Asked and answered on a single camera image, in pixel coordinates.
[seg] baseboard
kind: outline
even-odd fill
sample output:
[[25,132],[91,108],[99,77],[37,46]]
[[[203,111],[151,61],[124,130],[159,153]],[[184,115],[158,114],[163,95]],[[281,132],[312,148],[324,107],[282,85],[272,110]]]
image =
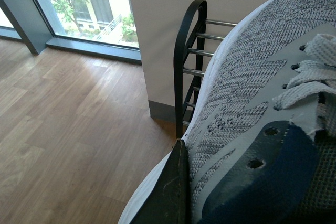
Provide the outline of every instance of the baseboard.
[[[168,122],[175,123],[175,107],[167,104],[148,101],[151,117],[155,119],[161,119]],[[190,110],[186,111],[186,115],[191,114]]]

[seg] white wall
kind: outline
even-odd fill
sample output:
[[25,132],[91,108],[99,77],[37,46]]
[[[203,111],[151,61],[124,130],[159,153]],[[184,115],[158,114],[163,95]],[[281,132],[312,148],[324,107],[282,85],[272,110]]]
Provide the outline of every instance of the white wall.
[[[173,50],[193,0],[131,0],[150,101],[174,105]],[[266,0],[207,0],[208,17],[239,22]]]

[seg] window frame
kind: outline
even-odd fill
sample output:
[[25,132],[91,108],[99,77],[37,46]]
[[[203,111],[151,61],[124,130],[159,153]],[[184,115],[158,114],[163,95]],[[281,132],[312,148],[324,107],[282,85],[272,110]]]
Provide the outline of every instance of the window frame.
[[[44,23],[44,27],[42,27],[43,31],[41,31],[41,35],[49,34],[50,38],[46,41],[38,41],[37,46],[34,45],[35,41],[32,39],[32,35],[34,33],[39,33],[38,30],[32,30],[30,27],[25,27],[23,24],[23,13],[18,10],[22,11],[20,8],[20,1],[15,0],[15,6],[7,6],[6,2],[10,0],[0,0],[0,7],[4,11],[7,18],[13,24],[14,28],[7,29],[5,27],[0,27],[0,38],[8,38],[14,39],[24,42],[29,50],[33,54],[41,53],[41,45],[44,44],[44,48],[51,47],[57,48],[61,50],[73,51],[73,52],[80,52],[83,54],[88,54],[91,56],[97,56],[102,58],[108,59],[115,59],[120,61],[126,61],[136,64],[141,64],[141,56],[139,48],[130,47],[130,46],[122,46],[122,45],[113,45],[107,44],[98,41],[91,41],[79,38],[72,38],[62,33],[63,27],[59,27],[56,25],[56,29],[60,31],[60,34],[56,34],[52,27],[54,28],[55,23],[58,22],[60,24],[58,18],[55,18],[55,10],[53,9],[50,0],[31,0],[29,3],[29,8],[33,10],[33,15],[31,17],[27,17],[30,20],[27,22],[36,22],[36,23]],[[54,17],[52,19],[47,19],[45,12],[54,12]]]

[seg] black metal shoe rack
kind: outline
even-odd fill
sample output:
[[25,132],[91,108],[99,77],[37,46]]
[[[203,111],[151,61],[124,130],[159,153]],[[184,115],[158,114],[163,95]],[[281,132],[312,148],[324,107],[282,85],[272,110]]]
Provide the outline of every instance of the black metal shoe rack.
[[[188,36],[193,18],[198,11],[198,20]],[[223,22],[219,20],[207,19],[207,2],[206,0],[195,0],[187,9],[180,30],[178,32],[175,49],[174,49],[174,86],[175,86],[175,116],[176,116],[176,137],[181,138],[183,135],[183,126],[189,126],[194,114],[195,106],[198,99],[199,90],[204,77],[203,57],[212,57],[212,52],[204,50],[206,39],[223,40],[224,37],[210,35],[206,33],[206,24],[235,27],[237,24]],[[195,69],[185,68],[184,64],[189,54],[196,55]],[[183,74],[193,75],[193,80],[188,89],[187,95],[183,100]],[[191,107],[191,114],[186,115],[187,107]]]

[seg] glass window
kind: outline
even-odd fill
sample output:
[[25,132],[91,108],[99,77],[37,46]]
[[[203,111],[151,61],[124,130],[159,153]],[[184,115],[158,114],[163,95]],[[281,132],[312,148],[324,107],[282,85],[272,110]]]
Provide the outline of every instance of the glass window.
[[8,18],[1,9],[0,9],[0,26],[13,28],[12,23],[8,20]]
[[50,0],[59,22],[54,33],[115,45],[139,47],[129,0]]

